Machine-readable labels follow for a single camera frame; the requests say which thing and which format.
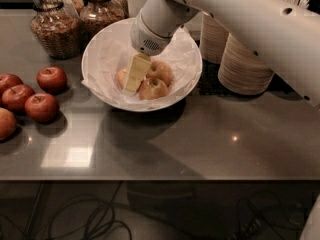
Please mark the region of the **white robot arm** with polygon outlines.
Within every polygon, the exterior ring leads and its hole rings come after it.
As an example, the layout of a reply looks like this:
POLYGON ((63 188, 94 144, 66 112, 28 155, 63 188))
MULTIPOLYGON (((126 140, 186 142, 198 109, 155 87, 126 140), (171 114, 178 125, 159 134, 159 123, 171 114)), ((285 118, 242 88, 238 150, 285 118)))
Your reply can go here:
POLYGON ((161 54, 200 11, 256 52, 310 105, 320 105, 320 15, 283 0, 147 0, 130 31, 132 47, 161 54))

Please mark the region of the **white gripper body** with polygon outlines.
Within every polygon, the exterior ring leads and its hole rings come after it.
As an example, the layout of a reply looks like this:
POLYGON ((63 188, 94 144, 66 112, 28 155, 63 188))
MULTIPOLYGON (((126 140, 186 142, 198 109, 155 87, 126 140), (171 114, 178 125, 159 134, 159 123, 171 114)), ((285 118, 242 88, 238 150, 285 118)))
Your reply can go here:
POLYGON ((153 33, 143 21, 142 12, 139 12, 130 30, 130 40, 137 52, 156 56, 169 45, 171 37, 161 37, 153 33))

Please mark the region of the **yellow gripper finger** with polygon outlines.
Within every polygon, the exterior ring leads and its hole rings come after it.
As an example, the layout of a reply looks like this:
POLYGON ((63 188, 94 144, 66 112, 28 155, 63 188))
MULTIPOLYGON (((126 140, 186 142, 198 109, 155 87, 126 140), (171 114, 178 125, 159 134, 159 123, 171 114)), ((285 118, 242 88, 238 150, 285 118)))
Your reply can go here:
POLYGON ((144 53, 137 53, 129 60, 123 80, 122 93, 134 96, 151 67, 151 59, 144 53))

